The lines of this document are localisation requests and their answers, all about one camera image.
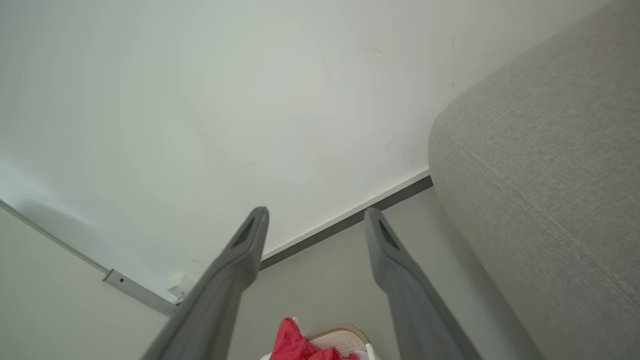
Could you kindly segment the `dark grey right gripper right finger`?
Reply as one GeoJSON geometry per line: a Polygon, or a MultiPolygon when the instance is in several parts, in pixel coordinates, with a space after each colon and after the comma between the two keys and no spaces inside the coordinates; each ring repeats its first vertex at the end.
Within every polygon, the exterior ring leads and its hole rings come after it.
{"type": "Polygon", "coordinates": [[[375,282],[387,295],[401,360],[482,360],[434,285],[382,212],[363,225],[375,282]]]}

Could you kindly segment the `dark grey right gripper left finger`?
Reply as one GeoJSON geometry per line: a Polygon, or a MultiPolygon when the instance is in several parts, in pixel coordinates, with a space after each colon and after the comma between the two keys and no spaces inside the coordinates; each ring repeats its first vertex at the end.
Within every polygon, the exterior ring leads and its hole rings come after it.
{"type": "Polygon", "coordinates": [[[227,360],[243,292],[256,280],[269,210],[252,209],[141,360],[227,360]]]}

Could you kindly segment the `red white-striped garment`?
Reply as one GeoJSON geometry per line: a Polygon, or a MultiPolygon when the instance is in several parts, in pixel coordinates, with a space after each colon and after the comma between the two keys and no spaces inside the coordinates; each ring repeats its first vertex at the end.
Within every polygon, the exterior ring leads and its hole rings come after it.
{"type": "Polygon", "coordinates": [[[279,324],[269,360],[359,360],[359,358],[356,354],[343,357],[335,348],[324,350],[318,348],[307,341],[292,317],[286,317],[279,324]]]}

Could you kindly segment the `white plastic laundry basket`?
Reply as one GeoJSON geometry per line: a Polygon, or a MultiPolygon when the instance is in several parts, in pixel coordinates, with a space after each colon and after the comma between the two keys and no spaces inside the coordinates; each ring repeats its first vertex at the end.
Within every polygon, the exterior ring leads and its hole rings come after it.
{"type": "MultiPolygon", "coordinates": [[[[297,317],[292,317],[301,331],[297,317]]],[[[304,335],[313,346],[324,349],[336,349],[342,357],[356,354],[359,360],[382,360],[375,351],[373,344],[366,334],[354,325],[339,323],[304,335]]],[[[265,354],[260,360],[269,360],[271,353],[265,354]]]]}

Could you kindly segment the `white and black baseboard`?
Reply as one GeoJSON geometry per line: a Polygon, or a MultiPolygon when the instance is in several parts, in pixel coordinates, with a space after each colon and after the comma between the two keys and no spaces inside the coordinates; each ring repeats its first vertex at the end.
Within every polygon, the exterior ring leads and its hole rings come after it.
{"type": "Polygon", "coordinates": [[[262,255],[260,270],[263,271],[279,262],[297,255],[301,251],[316,245],[323,240],[329,239],[343,230],[346,230],[364,219],[365,211],[368,208],[386,210],[397,203],[416,196],[433,186],[430,178],[430,169],[425,167],[399,183],[380,191],[372,196],[348,207],[339,214],[323,221],[309,230],[295,235],[293,238],[284,241],[268,250],[262,255]]]}

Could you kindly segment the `grey fabric sofa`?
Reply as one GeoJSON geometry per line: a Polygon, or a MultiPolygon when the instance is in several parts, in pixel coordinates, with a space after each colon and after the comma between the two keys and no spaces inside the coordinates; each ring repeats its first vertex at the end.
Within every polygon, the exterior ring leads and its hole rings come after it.
{"type": "Polygon", "coordinates": [[[435,120],[443,207],[546,360],[640,360],[640,0],[613,0],[435,120]]]}

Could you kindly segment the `grey metal partition frame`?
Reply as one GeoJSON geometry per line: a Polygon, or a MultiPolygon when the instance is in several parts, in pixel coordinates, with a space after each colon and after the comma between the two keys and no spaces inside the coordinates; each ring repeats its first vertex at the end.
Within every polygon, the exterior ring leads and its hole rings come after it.
{"type": "Polygon", "coordinates": [[[98,271],[104,274],[103,282],[114,287],[118,291],[122,292],[126,296],[130,296],[136,301],[140,302],[142,305],[146,305],[150,309],[155,310],[158,313],[163,314],[164,316],[171,317],[175,314],[179,306],[173,304],[171,301],[163,298],[162,296],[156,294],[150,289],[138,284],[134,280],[128,278],[128,276],[123,273],[117,271],[116,269],[109,269],[106,266],[100,264],[96,260],[82,253],[78,249],[74,248],[64,240],[61,240],[56,235],[52,234],[50,231],[41,227],[39,224],[35,223],[24,214],[16,210],[14,207],[9,205],[9,203],[0,199],[0,207],[4,208],[10,214],[14,215],[16,218],[21,220],[23,223],[27,224],[29,227],[33,228],[41,235],[47,237],[54,243],[58,244],[58,246],[62,247],[72,255],[78,257],[83,260],[87,264],[91,265],[93,268],[98,269],[98,271]]]}

